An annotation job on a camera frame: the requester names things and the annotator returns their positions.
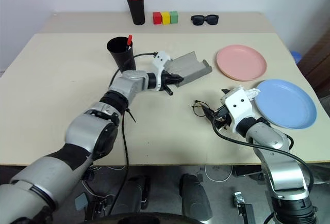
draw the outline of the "red block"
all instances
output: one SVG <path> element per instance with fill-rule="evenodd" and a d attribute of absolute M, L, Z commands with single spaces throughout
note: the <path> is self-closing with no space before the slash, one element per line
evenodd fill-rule
<path fill-rule="evenodd" d="M 161 14 L 160 12 L 153 12 L 154 24 L 161 24 Z"/>

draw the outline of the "black pen holder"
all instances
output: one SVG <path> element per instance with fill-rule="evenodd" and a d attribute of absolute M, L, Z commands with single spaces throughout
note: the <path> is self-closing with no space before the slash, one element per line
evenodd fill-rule
<path fill-rule="evenodd" d="M 144 0 L 130 1 L 127 0 L 130 14 L 133 19 L 133 23 L 136 25 L 142 25 L 145 23 L 144 17 Z"/>
<path fill-rule="evenodd" d="M 120 72 L 136 70 L 133 58 L 133 42 L 127 50 L 127 39 L 127 37 L 115 37 L 107 44 L 107 49 L 112 54 Z"/>

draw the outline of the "toy block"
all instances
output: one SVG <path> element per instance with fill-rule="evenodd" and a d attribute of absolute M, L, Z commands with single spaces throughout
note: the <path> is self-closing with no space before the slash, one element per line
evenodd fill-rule
<path fill-rule="evenodd" d="M 161 14 L 160 12 L 153 12 L 154 24 L 161 24 Z"/>
<path fill-rule="evenodd" d="M 171 16 L 171 24 L 177 24 L 179 18 L 177 11 L 170 11 L 170 16 Z"/>
<path fill-rule="evenodd" d="M 170 24 L 171 17 L 169 12 L 161 12 L 161 21 L 163 24 Z"/>

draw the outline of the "black sunglasses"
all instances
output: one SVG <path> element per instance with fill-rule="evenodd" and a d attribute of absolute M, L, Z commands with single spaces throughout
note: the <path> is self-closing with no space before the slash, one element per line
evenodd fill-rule
<path fill-rule="evenodd" d="M 219 16 L 218 15 L 207 15 L 206 17 L 203 15 L 194 15 L 191 16 L 192 23 L 194 25 L 202 25 L 204 24 L 204 21 L 206 21 L 208 24 L 214 25 L 218 23 Z"/>

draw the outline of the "white cable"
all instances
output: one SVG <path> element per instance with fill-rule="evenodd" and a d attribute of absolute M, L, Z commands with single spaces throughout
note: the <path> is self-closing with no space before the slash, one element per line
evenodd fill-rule
<path fill-rule="evenodd" d="M 96 168 L 96 167 L 95 167 L 95 168 L 91 168 L 92 171 L 98 171 L 98 170 L 100 170 L 100 169 L 102 169 L 101 166 L 100 166 L 100 167 L 97 167 L 97 168 Z"/>
<path fill-rule="evenodd" d="M 206 171 L 206 165 L 204 165 L 204 170 L 205 170 L 205 175 L 206 175 L 206 177 L 207 177 L 208 179 L 210 179 L 210 180 L 213 181 L 213 182 L 222 183 L 222 182 L 227 181 L 227 180 L 230 178 L 230 176 L 232 175 L 232 172 L 233 172 L 233 166 L 232 166 L 232 168 L 231 168 L 231 170 L 230 170 L 229 175 L 228 175 L 224 180 L 214 180 L 214 179 L 210 178 L 209 175 L 207 174 L 207 171 Z"/>
<path fill-rule="evenodd" d="M 110 197 L 110 196 L 114 196 L 114 194 L 108 194 L 108 195 L 106 195 L 106 196 L 99 196 L 99 195 L 96 195 L 96 194 L 94 194 L 93 192 L 91 192 L 91 191 L 87 188 L 87 186 L 84 184 L 83 180 L 81 181 L 81 184 L 82 184 L 83 187 L 87 190 L 87 192 L 88 192 L 89 194 L 91 194 L 92 196 L 100 197 L 100 198 L 108 198 L 108 197 Z"/>
<path fill-rule="evenodd" d="M 125 168 L 125 166 L 123 166 L 122 168 L 113 168 L 111 166 L 107 166 L 107 168 L 112 169 L 112 170 L 115 170 L 115 171 L 121 171 L 121 170 L 123 170 Z"/>

